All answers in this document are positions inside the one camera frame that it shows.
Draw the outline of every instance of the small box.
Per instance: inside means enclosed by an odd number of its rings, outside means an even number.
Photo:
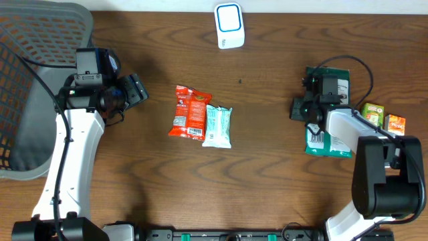
[[[385,130],[396,135],[404,135],[406,119],[403,117],[389,115],[385,118]]]
[[[362,107],[362,116],[377,127],[383,126],[383,106],[366,103]]]

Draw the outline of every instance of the wooden surface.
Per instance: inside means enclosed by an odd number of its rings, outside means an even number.
[[[428,16],[245,14],[245,45],[219,50],[211,13],[93,13],[97,46],[114,48],[122,73],[136,72],[150,99],[101,138],[91,189],[97,225],[128,220],[177,229],[315,226],[350,200],[354,159],[304,154],[304,125],[291,121],[306,66],[352,54],[373,70],[367,99],[407,118],[428,160]],[[351,101],[368,75],[349,60]],[[232,149],[168,137],[175,86],[233,107]],[[0,240],[28,220],[45,179],[0,180]],[[426,240],[428,214],[393,227],[396,240]]]

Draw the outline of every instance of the chip bag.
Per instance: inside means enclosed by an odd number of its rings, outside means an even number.
[[[169,135],[204,141],[207,104],[212,95],[185,86],[177,86],[175,94],[177,109]]]

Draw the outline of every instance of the green package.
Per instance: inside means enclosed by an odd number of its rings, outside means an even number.
[[[377,127],[383,127],[384,107],[366,103],[362,107],[362,116]]]
[[[307,67],[306,73],[310,74],[314,68]],[[350,78],[348,70],[336,68],[320,68],[317,74],[331,74],[338,76],[338,94],[345,96],[341,104],[349,104]],[[309,127],[317,133],[318,125],[309,124]],[[332,137],[330,134],[322,131],[319,135],[313,135],[308,129],[305,129],[306,150],[305,153],[325,157],[345,157],[351,158],[352,151],[339,138]]]

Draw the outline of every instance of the wooden table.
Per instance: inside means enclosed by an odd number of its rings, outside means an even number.
[[[428,16],[245,14],[245,45],[217,47],[212,13],[94,12],[93,39],[114,48],[122,73],[136,72],[150,99],[105,130],[92,180],[92,220],[128,220],[177,229],[315,226],[351,200],[354,159],[304,153],[304,125],[289,119],[306,66],[352,54],[373,70],[369,102],[407,118],[428,160]],[[368,89],[350,60],[351,101]],[[168,137],[175,86],[233,107],[232,149]],[[28,220],[45,179],[0,180],[0,239]],[[428,214],[393,227],[396,240],[426,240]]]

